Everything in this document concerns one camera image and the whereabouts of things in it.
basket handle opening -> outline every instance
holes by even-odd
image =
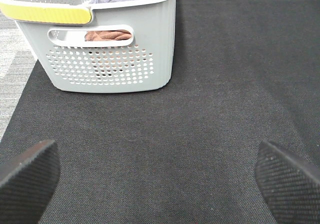
[[[49,29],[48,38],[64,47],[119,47],[133,42],[134,30],[128,25],[54,27]]]

laundry basket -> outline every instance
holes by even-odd
[[[17,20],[54,86],[119,93],[161,88],[171,78],[176,0],[0,0]],[[87,31],[127,30],[124,41],[86,42]]]

black rug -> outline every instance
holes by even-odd
[[[176,20],[160,90],[62,92],[36,64],[0,162],[58,141],[41,223],[275,223],[259,143],[320,164],[320,0],[177,0]]]

dark gray mat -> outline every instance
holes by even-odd
[[[274,223],[253,175],[261,140],[320,164],[320,1],[177,7],[160,90],[62,92],[36,64],[0,161],[58,141],[62,173],[42,223]]]

gray plastic basket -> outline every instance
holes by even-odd
[[[90,0],[12,0],[43,7],[87,8],[87,24],[18,21],[52,83],[59,89],[119,93],[161,88],[171,78],[176,0],[89,4]],[[92,30],[132,33],[126,41],[85,42]]]

